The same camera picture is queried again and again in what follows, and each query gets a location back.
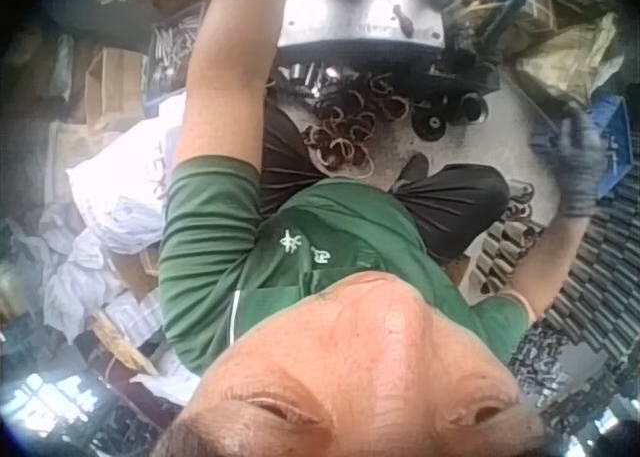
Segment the knee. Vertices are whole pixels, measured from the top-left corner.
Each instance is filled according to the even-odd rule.
[[[509,184],[504,176],[494,167],[479,165],[476,169],[475,181],[481,190],[483,203],[502,215],[511,200]]]

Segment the gray work glove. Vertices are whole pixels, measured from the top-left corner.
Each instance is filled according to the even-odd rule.
[[[606,142],[591,118],[577,106],[570,106],[569,113],[560,135],[550,142],[550,149],[545,149],[550,152],[544,154],[552,156],[560,188],[559,214],[591,217],[598,201],[598,184],[607,168]]]

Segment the man's arm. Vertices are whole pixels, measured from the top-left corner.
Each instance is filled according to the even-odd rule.
[[[187,107],[176,163],[234,157],[260,169],[265,84],[285,0],[213,0],[187,77]]]
[[[202,373],[260,225],[264,87],[285,0],[214,0],[189,68],[160,257],[164,328]]]
[[[588,225],[588,218],[556,217],[516,268],[511,289],[527,299],[536,317],[544,314],[560,292]]]
[[[544,314],[562,288],[596,207],[598,182],[606,166],[603,143],[590,119],[573,109],[553,149],[560,188],[558,215],[516,268],[511,289],[534,314]]]

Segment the white stripe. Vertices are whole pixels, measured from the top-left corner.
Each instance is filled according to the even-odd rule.
[[[236,314],[238,313],[238,301],[240,300],[240,291],[236,290],[233,294],[233,305],[231,306],[231,325],[229,326],[229,345],[233,345],[236,341]]]

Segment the green t-shirt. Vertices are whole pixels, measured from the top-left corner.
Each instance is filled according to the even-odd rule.
[[[192,372],[202,374],[275,312],[370,270],[413,285],[498,358],[509,358],[528,327],[524,306],[493,297],[470,307],[391,195],[326,179],[263,221],[259,181],[251,165],[226,157],[199,157],[174,171],[160,291],[168,340]]]

